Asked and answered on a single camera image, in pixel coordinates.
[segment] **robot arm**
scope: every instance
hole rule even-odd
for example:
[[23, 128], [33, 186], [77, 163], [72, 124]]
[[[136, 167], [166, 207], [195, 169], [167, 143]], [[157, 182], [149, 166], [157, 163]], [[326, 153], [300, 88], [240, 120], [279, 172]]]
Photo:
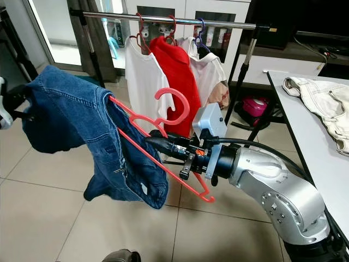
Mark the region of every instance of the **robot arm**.
[[218, 104], [209, 104], [194, 118], [196, 137], [169, 134], [165, 139], [151, 132], [146, 140], [160, 152], [184, 161], [182, 179], [188, 179], [189, 170], [205, 172], [212, 185], [218, 177], [227, 178], [253, 197], [266, 211], [292, 261], [343, 261], [337, 259], [344, 255], [345, 246], [342, 241], [334, 242], [330, 234], [317, 189], [290, 172], [274, 154], [222, 145], [217, 138], [226, 133], [222, 119]]
[[285, 242], [308, 245], [328, 237], [320, 193], [278, 157], [241, 147], [228, 180], [264, 208]]

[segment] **blue denim jacket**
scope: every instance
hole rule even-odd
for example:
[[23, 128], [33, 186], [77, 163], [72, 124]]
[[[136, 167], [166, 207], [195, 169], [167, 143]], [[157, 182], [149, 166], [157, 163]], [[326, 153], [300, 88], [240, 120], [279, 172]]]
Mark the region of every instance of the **blue denim jacket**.
[[108, 99], [110, 91], [51, 65], [27, 88], [31, 105], [25, 111], [35, 121], [23, 120], [23, 130], [36, 150], [54, 153], [87, 144], [91, 151], [94, 175], [84, 192], [86, 200], [107, 194], [117, 200], [144, 200], [155, 209], [163, 206], [169, 188], [166, 172], [119, 135], [116, 127], [160, 161], [157, 151]]

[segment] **white t-shirt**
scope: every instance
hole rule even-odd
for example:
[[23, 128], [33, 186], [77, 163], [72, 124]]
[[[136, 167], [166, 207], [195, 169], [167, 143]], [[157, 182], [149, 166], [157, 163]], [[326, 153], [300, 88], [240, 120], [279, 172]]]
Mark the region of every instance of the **white t-shirt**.
[[227, 77], [219, 57], [215, 54], [208, 53], [205, 57], [199, 59], [197, 47], [193, 40], [194, 37], [179, 38], [177, 43], [190, 57], [190, 68], [195, 77], [201, 105], [204, 106], [208, 102], [208, 97], [211, 95], [214, 87], [220, 82], [226, 82]]
[[[136, 39], [127, 38], [125, 43], [125, 76], [132, 110], [153, 120], [159, 117], [167, 119], [167, 109], [172, 108], [175, 111], [172, 95], [163, 94], [159, 100], [154, 97], [159, 89], [170, 87], [167, 77], [153, 53], [141, 54], [136, 49], [135, 42]], [[138, 120], [137, 123], [148, 133], [156, 129], [144, 120]]]

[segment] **cabinet drawer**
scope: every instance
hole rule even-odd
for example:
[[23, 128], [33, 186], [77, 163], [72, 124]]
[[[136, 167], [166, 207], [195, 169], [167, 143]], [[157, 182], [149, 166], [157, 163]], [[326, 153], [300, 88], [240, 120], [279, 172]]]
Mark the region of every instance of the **cabinet drawer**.
[[[233, 74], [233, 81], [238, 80], [240, 68], [245, 61], [246, 55], [239, 55], [238, 62]], [[252, 56], [249, 70], [246, 73], [244, 82], [269, 85], [267, 71], [279, 71], [302, 75], [318, 75], [324, 63], [301, 61], [285, 58]]]

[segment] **shelf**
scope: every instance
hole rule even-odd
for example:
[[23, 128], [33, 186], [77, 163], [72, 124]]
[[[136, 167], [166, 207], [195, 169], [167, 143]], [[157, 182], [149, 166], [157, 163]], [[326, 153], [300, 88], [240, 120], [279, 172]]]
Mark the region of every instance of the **shelf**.
[[[247, 53], [248, 47], [249, 47], [249, 44], [241, 43], [240, 54], [245, 55]], [[289, 42], [284, 50], [256, 46], [254, 49], [253, 55], [287, 58], [287, 59], [295, 59], [295, 60], [302, 60], [302, 61], [324, 62], [323, 57], [293, 42]], [[337, 55], [336, 59], [328, 58], [327, 63], [338, 64], [342, 66], [349, 66], [349, 57]]]

